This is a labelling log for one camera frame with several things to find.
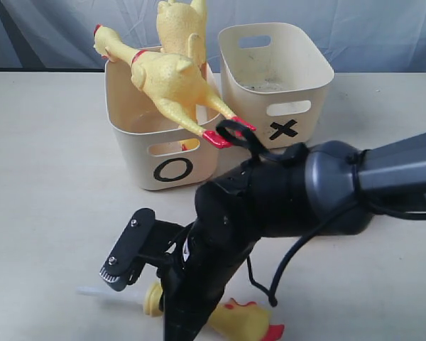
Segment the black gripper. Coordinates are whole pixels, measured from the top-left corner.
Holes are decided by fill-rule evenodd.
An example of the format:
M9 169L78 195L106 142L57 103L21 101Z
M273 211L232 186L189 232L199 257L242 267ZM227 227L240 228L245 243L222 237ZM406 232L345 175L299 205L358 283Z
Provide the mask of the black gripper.
M262 225L250 215L224 212L198 215L190 227L160 220L155 225L166 242L181 242L159 271L163 338L194 340L261 238Z

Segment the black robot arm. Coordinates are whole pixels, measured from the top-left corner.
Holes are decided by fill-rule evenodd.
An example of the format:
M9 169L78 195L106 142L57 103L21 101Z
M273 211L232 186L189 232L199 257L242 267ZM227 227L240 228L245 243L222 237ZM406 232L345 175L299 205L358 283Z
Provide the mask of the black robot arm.
M293 237L269 287L313 237L355 235L372 217L426 220L426 133L375 149L341 141L271 153L252 131L224 121L220 134L251 158L198 187L196 220L161 274L165 340L193 340L224 289L263 238Z

